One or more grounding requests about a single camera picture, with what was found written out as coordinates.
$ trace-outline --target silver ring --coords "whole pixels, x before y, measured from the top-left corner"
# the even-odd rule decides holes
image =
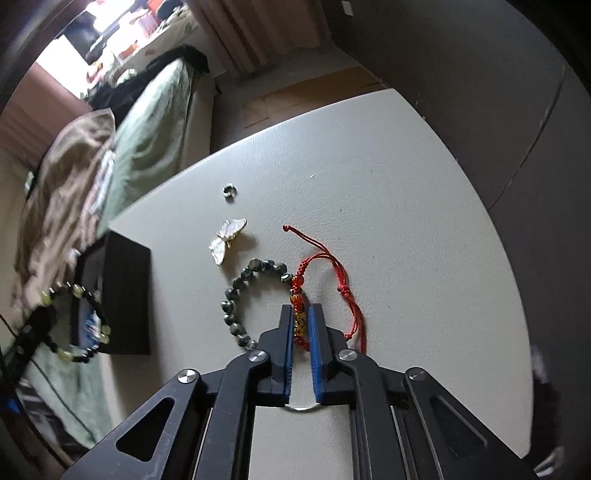
[[[314,405],[309,405],[307,407],[293,407],[293,406],[287,404],[283,408],[286,409],[287,411],[292,411],[295,413],[306,413],[308,411],[318,410],[321,407],[323,407],[323,405],[320,405],[319,403],[315,403]]]
[[[222,192],[225,199],[233,199],[236,196],[236,187],[233,184],[228,183],[228,185],[223,188]]]

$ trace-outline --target butterfly brooch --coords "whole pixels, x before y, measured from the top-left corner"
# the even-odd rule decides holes
[[[226,220],[223,223],[222,228],[217,233],[217,237],[209,245],[216,265],[222,264],[226,255],[226,248],[230,248],[230,241],[234,240],[244,227],[246,227],[245,218],[241,218],[240,220]]]

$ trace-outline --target black box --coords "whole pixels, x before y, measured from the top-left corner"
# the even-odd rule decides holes
[[[108,231],[78,258],[74,282],[94,292],[102,278],[101,303],[111,327],[110,342],[99,352],[149,355],[148,288],[150,249]],[[70,312],[72,345],[85,345],[86,319],[92,312],[85,299],[74,298]]]

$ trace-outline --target bed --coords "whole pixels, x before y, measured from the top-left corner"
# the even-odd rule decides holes
[[[44,158],[21,219],[16,307],[30,312],[43,289],[72,278],[79,252],[103,235],[112,219],[209,155],[214,93],[212,77],[179,58],[146,86],[118,127],[113,113],[101,109],[62,130]],[[69,308],[67,302],[56,307],[59,321],[51,334],[68,345]],[[92,447],[113,428],[100,361],[64,362],[43,344],[34,359],[64,402],[33,365],[25,373],[27,381],[66,432]]]

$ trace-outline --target white table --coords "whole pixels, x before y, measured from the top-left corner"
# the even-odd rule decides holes
[[[222,197],[232,182],[238,196]],[[248,219],[223,267],[210,241],[225,219]],[[529,449],[530,349],[511,267],[488,214],[457,162],[395,91],[307,113],[231,145],[182,172],[112,228],[152,250],[151,357],[113,359],[105,372],[120,421],[177,371],[223,368],[241,353],[222,320],[229,280],[252,257],[291,271],[314,252],[281,226],[324,242],[345,265],[380,365],[426,368],[517,454]],[[271,280],[241,301],[258,336],[288,303]],[[350,313],[327,261],[305,292],[327,323]],[[314,402],[307,355],[295,356],[291,402]],[[251,478],[352,477],[344,407],[296,414],[259,408]]]

